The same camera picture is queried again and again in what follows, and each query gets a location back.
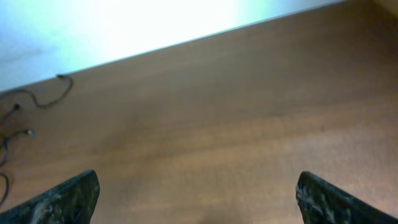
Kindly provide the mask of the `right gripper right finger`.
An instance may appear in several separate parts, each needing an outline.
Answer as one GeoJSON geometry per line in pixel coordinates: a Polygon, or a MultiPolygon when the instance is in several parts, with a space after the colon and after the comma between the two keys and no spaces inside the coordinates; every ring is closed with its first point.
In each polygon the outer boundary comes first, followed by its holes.
{"type": "Polygon", "coordinates": [[[397,224],[397,218],[309,171],[300,174],[295,197],[304,224],[397,224]]]}

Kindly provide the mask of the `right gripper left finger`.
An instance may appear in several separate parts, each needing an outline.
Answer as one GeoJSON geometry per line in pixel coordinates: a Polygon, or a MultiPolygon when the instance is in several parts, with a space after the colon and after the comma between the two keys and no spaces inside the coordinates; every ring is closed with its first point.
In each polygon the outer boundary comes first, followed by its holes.
{"type": "Polygon", "coordinates": [[[1,223],[89,224],[100,196],[96,172],[86,170],[1,213],[1,223]]]}

